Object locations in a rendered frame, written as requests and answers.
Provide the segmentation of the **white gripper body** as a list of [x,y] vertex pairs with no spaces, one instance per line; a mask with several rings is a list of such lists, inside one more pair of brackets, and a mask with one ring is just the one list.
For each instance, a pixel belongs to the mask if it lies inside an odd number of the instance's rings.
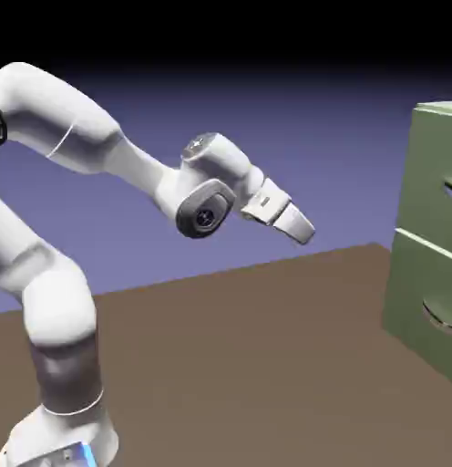
[[298,244],[307,244],[315,233],[313,224],[292,202],[278,215],[272,227]]

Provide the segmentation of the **green cabinet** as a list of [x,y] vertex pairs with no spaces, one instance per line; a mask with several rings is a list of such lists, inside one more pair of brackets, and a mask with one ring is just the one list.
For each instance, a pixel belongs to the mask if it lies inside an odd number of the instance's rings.
[[452,101],[412,112],[382,323],[452,381]]

